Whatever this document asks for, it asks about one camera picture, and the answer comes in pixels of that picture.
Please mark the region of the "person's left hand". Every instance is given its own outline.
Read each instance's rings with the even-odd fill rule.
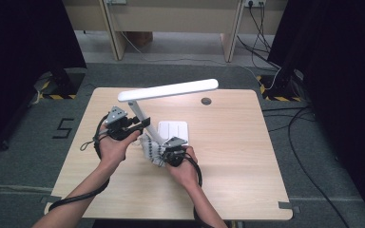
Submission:
[[[118,165],[125,159],[125,153],[128,146],[136,141],[140,135],[140,131],[136,130],[122,141],[113,140],[107,135],[100,136],[100,152],[102,160],[100,165],[105,165],[115,171]]]

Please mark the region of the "human hand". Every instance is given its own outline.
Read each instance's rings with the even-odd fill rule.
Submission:
[[[192,146],[186,147],[186,153],[191,156],[194,162],[198,162],[198,159],[195,156],[194,148],[192,148]],[[182,160],[182,163],[177,167],[166,164],[165,168],[168,170],[174,180],[182,185],[182,187],[184,187],[186,190],[191,187],[199,186],[197,171],[188,160]]]
[[[115,171],[118,165],[125,159],[128,146],[136,141],[140,134],[141,132],[136,130],[122,141],[113,140],[107,135],[100,136],[100,152],[102,157],[100,165]]]

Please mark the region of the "black curtain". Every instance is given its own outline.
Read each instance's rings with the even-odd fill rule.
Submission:
[[[44,73],[86,67],[61,0],[0,1],[0,141],[21,118]]]
[[[301,53],[295,66],[304,73],[317,117],[365,200],[365,2],[330,1],[315,15],[323,17],[308,34],[307,47],[292,46],[299,28],[307,26],[301,21],[312,2],[289,0],[271,60],[283,63],[293,49]]]

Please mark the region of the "desk lamp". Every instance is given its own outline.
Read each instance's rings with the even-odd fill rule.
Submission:
[[[138,101],[210,91],[217,89],[218,86],[219,83],[216,79],[208,79],[174,85],[140,88],[121,92],[118,95],[118,101],[122,103],[128,102],[138,119],[143,121],[147,116],[139,107]],[[178,137],[188,142],[187,122],[159,122],[158,131],[156,131],[153,125],[149,125],[146,130],[152,137],[152,140],[159,145],[163,145],[173,137]]]

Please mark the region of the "hazard tape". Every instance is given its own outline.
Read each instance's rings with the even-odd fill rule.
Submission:
[[[76,95],[40,94],[40,99],[64,100],[75,99]]]
[[[64,100],[64,99],[75,99],[76,94],[45,94],[44,89],[48,87],[50,80],[43,84],[41,88],[42,93],[40,94],[40,99],[52,99],[52,100]]]
[[[260,83],[261,76],[257,76],[257,80]],[[269,96],[268,95],[268,89],[265,88],[263,84],[260,84],[259,87],[260,94],[262,95],[262,98],[267,101],[279,101],[279,102],[300,102],[300,97],[283,97],[283,96]]]

